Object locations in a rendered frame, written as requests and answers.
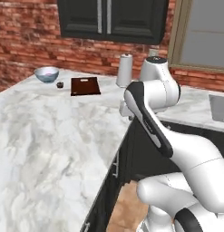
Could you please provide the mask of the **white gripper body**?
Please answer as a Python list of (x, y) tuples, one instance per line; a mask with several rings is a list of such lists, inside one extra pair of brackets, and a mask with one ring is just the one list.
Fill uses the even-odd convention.
[(132, 117), (133, 116), (133, 113), (129, 110), (125, 101), (121, 101), (119, 112), (120, 112), (120, 115), (122, 117)]

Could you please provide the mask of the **brown rectangular tray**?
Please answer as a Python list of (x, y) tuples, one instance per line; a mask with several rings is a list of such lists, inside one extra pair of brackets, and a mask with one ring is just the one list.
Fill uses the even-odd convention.
[(96, 77), (83, 77), (71, 79), (71, 95), (95, 95), (100, 94), (99, 84)]

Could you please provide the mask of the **grey metal bowl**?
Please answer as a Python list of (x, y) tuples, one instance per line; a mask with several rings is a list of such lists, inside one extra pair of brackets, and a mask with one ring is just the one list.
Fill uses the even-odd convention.
[[(52, 73), (53, 75), (47, 76), (44, 75), (45, 73)], [(53, 66), (40, 67), (34, 70), (34, 75), (41, 82), (52, 83), (57, 79), (59, 75), (59, 69)]]

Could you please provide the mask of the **white paper towel roll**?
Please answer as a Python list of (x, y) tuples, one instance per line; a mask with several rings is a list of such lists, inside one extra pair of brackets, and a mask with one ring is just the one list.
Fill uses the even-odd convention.
[(132, 78), (132, 55), (122, 54), (120, 57), (116, 84), (121, 88), (126, 88), (131, 83)]

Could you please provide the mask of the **black base cabinet run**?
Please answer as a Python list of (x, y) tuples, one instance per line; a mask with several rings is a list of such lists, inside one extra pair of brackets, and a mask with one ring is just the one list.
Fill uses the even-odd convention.
[[(224, 158), (224, 132), (167, 122), (162, 123), (172, 131), (195, 134), (212, 141)], [(140, 180), (149, 176), (179, 172), (179, 168), (164, 158), (155, 148), (146, 131), (138, 120), (133, 121), (134, 143), (131, 165), (131, 179)]]

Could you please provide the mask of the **black island base cabinet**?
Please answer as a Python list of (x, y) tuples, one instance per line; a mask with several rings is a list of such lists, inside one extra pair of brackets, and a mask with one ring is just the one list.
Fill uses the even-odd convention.
[(119, 176), (115, 178), (112, 175), (115, 172), (115, 167), (112, 165), (115, 155), (80, 232), (84, 231), (85, 223), (88, 222), (91, 224), (88, 232), (106, 232), (120, 190), (131, 180), (134, 131), (135, 124), (132, 121), (117, 151), (120, 153)]

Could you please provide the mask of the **grey sink basin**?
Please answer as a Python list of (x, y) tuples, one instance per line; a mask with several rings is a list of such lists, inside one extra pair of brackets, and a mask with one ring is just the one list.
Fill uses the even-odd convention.
[(209, 95), (211, 116), (214, 121), (224, 122), (224, 96)]

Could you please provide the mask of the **black wall cupboard door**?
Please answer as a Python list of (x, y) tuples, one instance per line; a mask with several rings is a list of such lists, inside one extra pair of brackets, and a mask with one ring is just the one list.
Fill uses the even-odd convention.
[(112, 0), (112, 33), (115, 42), (158, 45), (161, 43), (169, 0)]
[(57, 0), (62, 37), (101, 40), (97, 32), (97, 0)]

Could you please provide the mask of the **window with beige frame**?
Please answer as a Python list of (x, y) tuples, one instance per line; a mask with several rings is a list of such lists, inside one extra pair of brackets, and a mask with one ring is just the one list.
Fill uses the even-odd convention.
[(175, 0), (171, 67), (224, 73), (224, 0)]

